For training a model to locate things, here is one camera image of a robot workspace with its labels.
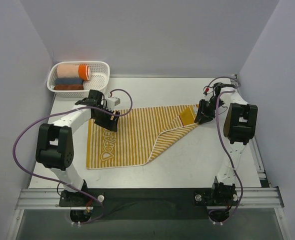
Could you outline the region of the yellow white striped towel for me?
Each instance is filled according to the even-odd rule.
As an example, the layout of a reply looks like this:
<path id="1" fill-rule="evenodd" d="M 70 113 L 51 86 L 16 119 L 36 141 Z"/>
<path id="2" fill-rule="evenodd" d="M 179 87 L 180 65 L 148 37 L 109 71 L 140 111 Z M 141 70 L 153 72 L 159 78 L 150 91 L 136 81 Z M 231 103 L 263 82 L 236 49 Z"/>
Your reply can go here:
<path id="1" fill-rule="evenodd" d="M 120 117 L 117 132 L 88 123 L 86 168 L 143 166 L 197 127 L 198 104 L 134 108 Z"/>

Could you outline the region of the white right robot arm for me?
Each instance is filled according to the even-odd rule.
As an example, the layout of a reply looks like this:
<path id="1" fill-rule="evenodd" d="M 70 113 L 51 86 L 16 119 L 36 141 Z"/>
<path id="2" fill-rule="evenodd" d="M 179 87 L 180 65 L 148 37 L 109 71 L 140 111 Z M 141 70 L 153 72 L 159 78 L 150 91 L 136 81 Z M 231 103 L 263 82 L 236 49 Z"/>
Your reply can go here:
<path id="1" fill-rule="evenodd" d="M 212 86 L 209 100 L 201 99 L 194 122 L 198 125 L 216 121 L 220 144 L 225 153 L 221 167 L 214 178 L 209 197 L 203 197 L 205 203 L 215 205 L 238 202 L 236 181 L 241 183 L 237 174 L 241 156 L 250 140 L 254 137 L 257 124 L 258 107 L 246 102 L 237 92 L 237 86 L 218 82 Z M 222 97 L 229 97 L 223 131 L 220 130 L 219 108 L 224 106 Z"/>

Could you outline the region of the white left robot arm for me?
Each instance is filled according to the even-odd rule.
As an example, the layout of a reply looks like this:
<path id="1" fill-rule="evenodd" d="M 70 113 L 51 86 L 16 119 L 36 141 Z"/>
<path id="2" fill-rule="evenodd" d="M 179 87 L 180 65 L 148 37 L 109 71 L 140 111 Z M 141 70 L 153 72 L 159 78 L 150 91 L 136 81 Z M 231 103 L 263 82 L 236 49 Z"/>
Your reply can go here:
<path id="1" fill-rule="evenodd" d="M 89 120 L 98 121 L 100 127 L 116 132 L 120 112 L 115 111 L 115 107 L 120 103 L 118 97 L 90 90 L 88 97 L 74 104 L 73 112 L 64 114 L 51 124 L 40 125 L 35 158 L 50 169 L 59 181 L 66 183 L 61 193 L 65 201 L 84 206 L 91 200 L 86 181 L 73 165 L 73 134 Z"/>

